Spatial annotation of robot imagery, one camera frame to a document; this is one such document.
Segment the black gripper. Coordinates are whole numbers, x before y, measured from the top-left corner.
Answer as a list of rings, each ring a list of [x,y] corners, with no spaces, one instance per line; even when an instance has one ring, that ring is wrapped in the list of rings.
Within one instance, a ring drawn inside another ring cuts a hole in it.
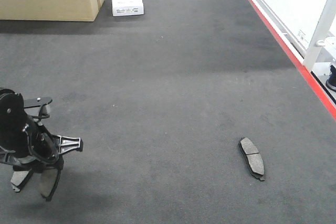
[[[24,99],[1,88],[1,163],[15,171],[62,170],[65,154],[83,150],[81,138],[51,134],[43,125],[52,101],[51,97]]]

